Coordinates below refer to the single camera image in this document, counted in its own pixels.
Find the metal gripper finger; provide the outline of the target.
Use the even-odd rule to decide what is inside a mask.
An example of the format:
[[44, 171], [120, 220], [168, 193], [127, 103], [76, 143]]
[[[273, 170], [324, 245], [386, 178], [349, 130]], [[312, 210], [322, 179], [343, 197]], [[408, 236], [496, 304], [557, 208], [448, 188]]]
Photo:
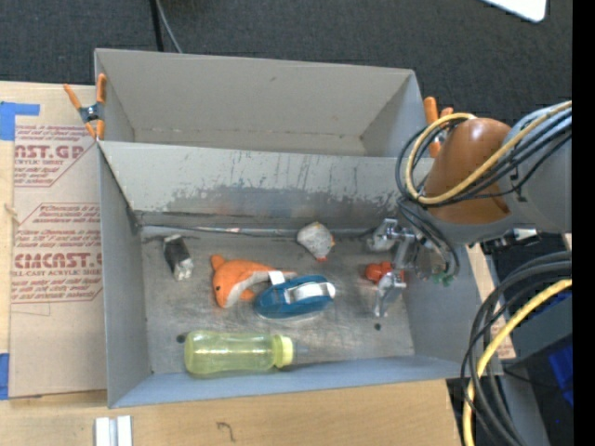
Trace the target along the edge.
[[385, 218], [368, 238], [368, 249], [371, 252], [387, 252], [397, 245], [410, 243], [414, 239], [414, 233], [403, 226], [397, 218]]
[[391, 271], [385, 274], [377, 284], [374, 315], [377, 318], [385, 317], [406, 286], [407, 283], [401, 273]]

